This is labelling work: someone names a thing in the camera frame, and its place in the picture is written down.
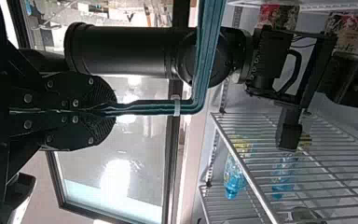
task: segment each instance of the black cable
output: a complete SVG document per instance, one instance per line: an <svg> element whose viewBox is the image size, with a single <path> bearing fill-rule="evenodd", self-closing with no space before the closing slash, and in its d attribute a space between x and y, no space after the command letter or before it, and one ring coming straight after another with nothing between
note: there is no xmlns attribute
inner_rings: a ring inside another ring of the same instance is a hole
<svg viewBox="0 0 358 224"><path fill-rule="evenodd" d="M298 40L302 40L302 39L305 39L306 37L303 37L303 36L297 36L295 38L293 38L292 42L297 42Z"/></svg>
<svg viewBox="0 0 358 224"><path fill-rule="evenodd" d="M310 45L305 45L305 46L290 46L290 47L295 48L295 49L305 49L305 48L309 48L312 46L315 46L315 44L310 44Z"/></svg>

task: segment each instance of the plastic bottle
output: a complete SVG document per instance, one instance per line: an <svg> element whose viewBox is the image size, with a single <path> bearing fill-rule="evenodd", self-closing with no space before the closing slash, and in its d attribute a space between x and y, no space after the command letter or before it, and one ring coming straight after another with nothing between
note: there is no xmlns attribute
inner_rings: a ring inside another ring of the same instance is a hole
<svg viewBox="0 0 358 224"><path fill-rule="evenodd" d="M224 186L226 187L226 197L234 199L240 190L246 189L247 182L245 176L239 165L235 162L231 154L228 153L225 174Z"/></svg>
<svg viewBox="0 0 358 224"><path fill-rule="evenodd" d="M280 163L274 165L276 169L291 169L296 167L296 162L298 161L298 157L296 157L296 153L285 153L280 159ZM276 170L272 172L274 175L292 175L294 170ZM274 183L286 183L292 179L290 176L279 176L272 181ZM294 184L287 185L274 185L272 186L272 191L281 191L281 190L293 190L295 188ZM272 194L272 197L276 200L280 200L282 198L281 193Z"/></svg>

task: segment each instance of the bolt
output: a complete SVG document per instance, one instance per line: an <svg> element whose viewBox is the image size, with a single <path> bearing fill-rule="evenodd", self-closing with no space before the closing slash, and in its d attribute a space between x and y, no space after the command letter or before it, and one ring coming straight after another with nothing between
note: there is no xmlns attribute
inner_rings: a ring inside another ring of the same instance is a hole
<svg viewBox="0 0 358 224"><path fill-rule="evenodd" d="M94 143L94 138L93 137L89 138L89 145L91 145L93 143Z"/></svg>
<svg viewBox="0 0 358 224"><path fill-rule="evenodd" d="M53 141L53 136L52 135L48 135L46 137L46 142L52 142Z"/></svg>
<svg viewBox="0 0 358 224"><path fill-rule="evenodd" d="M24 95L24 102L29 104L29 103L32 102L32 98L33 98L33 96L31 94L27 93L27 94Z"/></svg>
<svg viewBox="0 0 358 224"><path fill-rule="evenodd" d="M78 123L78 122L79 122L79 117L78 117L78 116L74 116L74 117L72 118L72 122L73 122L73 123Z"/></svg>
<svg viewBox="0 0 358 224"><path fill-rule="evenodd" d="M26 120L24 122L24 129L31 129L32 128L32 122L30 120Z"/></svg>
<svg viewBox="0 0 358 224"><path fill-rule="evenodd" d="M77 99L74 100L73 106L74 106L74 107L78 107L78 106L79 106L79 101L78 101Z"/></svg>
<svg viewBox="0 0 358 224"><path fill-rule="evenodd" d="M49 81L48 81L48 87L49 87L49 88L52 88L53 85L54 85L53 80L49 80Z"/></svg>

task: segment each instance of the water bottle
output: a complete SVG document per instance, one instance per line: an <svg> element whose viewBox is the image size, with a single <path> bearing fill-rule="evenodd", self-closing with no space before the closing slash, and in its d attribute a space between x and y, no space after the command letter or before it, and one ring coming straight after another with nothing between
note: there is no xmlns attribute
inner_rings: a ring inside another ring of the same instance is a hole
<svg viewBox="0 0 358 224"><path fill-rule="evenodd" d="M284 153L280 159L280 163L274 165L275 169L292 169L296 167L296 162L298 161L298 157L296 153ZM276 170L272 172L274 175L292 175L294 170ZM289 182L292 179L290 176L279 176L277 178L272 179L273 183L284 184ZM293 190L295 188L294 184L286 184L286 185L274 185L272 186L272 191L281 191L281 190ZM282 198L281 193L272 194L272 197L276 200L280 200Z"/></svg>
<svg viewBox="0 0 358 224"><path fill-rule="evenodd" d="M226 197L230 200L234 199L238 192L246 189L247 186L245 176L240 166L229 153L225 167L224 186L226 187Z"/></svg>

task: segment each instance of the shelf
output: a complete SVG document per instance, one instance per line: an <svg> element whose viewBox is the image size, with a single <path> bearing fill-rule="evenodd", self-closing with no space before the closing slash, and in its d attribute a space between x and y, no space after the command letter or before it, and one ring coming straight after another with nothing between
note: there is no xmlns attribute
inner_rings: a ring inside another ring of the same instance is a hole
<svg viewBox="0 0 358 224"><path fill-rule="evenodd" d="M210 188L200 186L199 191L208 224L221 224L227 220L232 223L271 223L251 189L242 191L234 200L226 198L223 184Z"/></svg>
<svg viewBox="0 0 358 224"><path fill-rule="evenodd" d="M358 140L322 118L308 116L302 119L302 139L292 155L297 161L282 161L288 153L275 147L279 115L211 114L241 166L254 201L274 224L304 223L291 219L294 208L320 216L307 221L358 223ZM279 177L288 181L280 182ZM288 185L293 188L273 190Z"/></svg>
<svg viewBox="0 0 358 224"><path fill-rule="evenodd" d="M358 10L358 1L354 0L330 0L330 1L315 1L304 0L300 1L301 11L303 12L324 12L324 11L338 11L338 10ZM233 0L228 1L228 4L234 7L260 7L263 4L282 4L292 5L296 1L252 1L252 0Z"/></svg>

